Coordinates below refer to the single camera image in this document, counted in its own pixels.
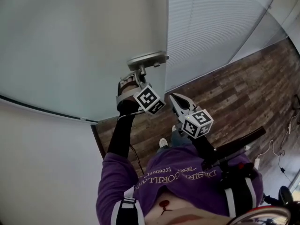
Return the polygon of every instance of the shoulder strap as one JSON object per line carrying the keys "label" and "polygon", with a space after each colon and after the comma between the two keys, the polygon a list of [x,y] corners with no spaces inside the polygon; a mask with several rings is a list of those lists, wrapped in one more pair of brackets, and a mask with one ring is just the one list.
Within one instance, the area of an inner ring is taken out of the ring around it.
{"label": "shoulder strap", "polygon": [[225,189],[229,216],[234,218],[256,207],[256,194],[250,178]]}
{"label": "shoulder strap", "polygon": [[138,200],[133,198],[134,187],[124,193],[124,198],[118,201],[112,211],[111,225],[145,225],[144,215]]}

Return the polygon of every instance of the person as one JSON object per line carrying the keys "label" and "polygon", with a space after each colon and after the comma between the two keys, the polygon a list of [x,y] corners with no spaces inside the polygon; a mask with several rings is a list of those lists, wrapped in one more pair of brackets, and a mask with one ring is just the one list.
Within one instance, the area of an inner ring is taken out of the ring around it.
{"label": "person", "polygon": [[[122,93],[135,88],[132,78],[121,82]],[[124,100],[120,116],[135,113],[139,105],[133,97]],[[130,131],[134,116],[118,120],[108,153],[103,160],[102,178],[98,187],[97,217],[101,225],[111,223],[115,204],[124,192],[134,186],[133,197],[140,203],[145,224],[209,224],[225,225],[230,220],[226,195],[220,187],[221,169],[217,166],[203,171],[201,154],[191,140],[172,129],[171,146],[160,141],[158,153],[149,161],[145,174],[138,178],[128,161]],[[213,152],[205,136],[196,139],[205,153]],[[242,154],[228,162],[229,166],[249,163]],[[263,197],[262,176],[257,172],[252,180],[256,205]]]}

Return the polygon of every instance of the white wall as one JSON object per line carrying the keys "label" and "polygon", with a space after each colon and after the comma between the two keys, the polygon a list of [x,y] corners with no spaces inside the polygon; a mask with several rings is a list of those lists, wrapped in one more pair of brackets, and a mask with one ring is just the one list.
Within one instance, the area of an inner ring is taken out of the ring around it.
{"label": "white wall", "polygon": [[273,0],[266,14],[231,62],[286,38],[299,12],[298,0]]}
{"label": "white wall", "polygon": [[291,29],[288,31],[291,41],[294,43],[296,49],[300,53],[300,14],[293,22]]}
{"label": "white wall", "polygon": [[0,220],[96,225],[102,158],[89,124],[0,103]]}
{"label": "white wall", "polygon": [[[0,94],[54,112],[117,115],[127,60],[166,51],[167,0],[0,0]],[[146,69],[165,93],[165,65]]]}

